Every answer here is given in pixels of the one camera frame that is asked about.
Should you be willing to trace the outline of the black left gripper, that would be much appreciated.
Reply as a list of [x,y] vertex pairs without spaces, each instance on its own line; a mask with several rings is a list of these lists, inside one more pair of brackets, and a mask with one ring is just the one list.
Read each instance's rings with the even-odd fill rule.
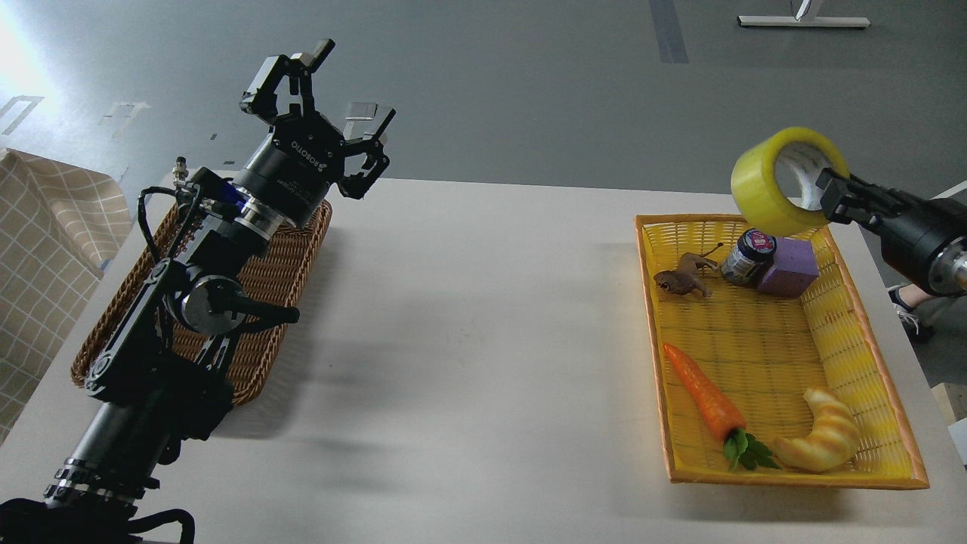
[[[310,52],[266,57],[239,100],[243,113],[273,127],[233,185],[294,227],[310,220],[332,185],[346,199],[362,199],[390,165],[382,138],[394,108],[377,108],[363,136],[348,141],[317,111],[312,76],[334,49],[333,40],[322,40]],[[280,116],[281,82],[299,102]],[[365,158],[360,170],[346,175],[346,159],[358,156]]]

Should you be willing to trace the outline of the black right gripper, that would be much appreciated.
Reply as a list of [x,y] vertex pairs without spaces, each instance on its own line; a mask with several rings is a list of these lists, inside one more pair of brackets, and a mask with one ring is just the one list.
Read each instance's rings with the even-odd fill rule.
[[965,294],[964,204],[887,190],[832,168],[823,168],[815,185],[826,220],[875,226],[885,263],[911,283],[933,296]]

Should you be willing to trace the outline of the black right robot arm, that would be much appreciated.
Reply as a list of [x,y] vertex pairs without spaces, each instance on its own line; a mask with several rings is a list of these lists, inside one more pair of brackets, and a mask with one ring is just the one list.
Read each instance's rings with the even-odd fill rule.
[[879,238],[885,264],[923,292],[961,296],[966,289],[966,207],[822,169],[815,183],[826,220],[859,224]]

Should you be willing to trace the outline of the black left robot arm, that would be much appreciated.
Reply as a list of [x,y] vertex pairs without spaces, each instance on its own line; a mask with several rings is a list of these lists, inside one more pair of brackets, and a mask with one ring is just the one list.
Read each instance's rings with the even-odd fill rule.
[[239,273],[267,254],[281,224],[305,226],[332,187],[362,199],[390,159],[382,135],[396,114],[378,107],[359,138],[342,134],[315,107],[312,76],[335,47],[266,58],[239,100],[268,125],[266,138],[231,179],[178,158],[172,196],[178,231],[160,252],[138,209],[153,268],[94,358],[84,379],[101,407],[41,502],[2,504],[4,543],[141,543],[143,533],[179,524],[196,540],[196,520],[174,508],[136,517],[158,465],[175,462],[185,440],[207,440],[231,411],[228,372],[239,340],[297,323],[299,310],[253,299]]

